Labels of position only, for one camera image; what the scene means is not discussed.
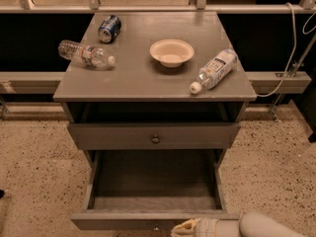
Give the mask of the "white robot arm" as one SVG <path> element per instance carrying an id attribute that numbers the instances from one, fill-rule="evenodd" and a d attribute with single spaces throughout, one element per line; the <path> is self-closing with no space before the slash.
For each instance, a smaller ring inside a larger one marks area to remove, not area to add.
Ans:
<path id="1" fill-rule="evenodd" d="M 171 237 L 305 237 L 258 212 L 245 213 L 238 220 L 196 218 L 171 230 Z"/>

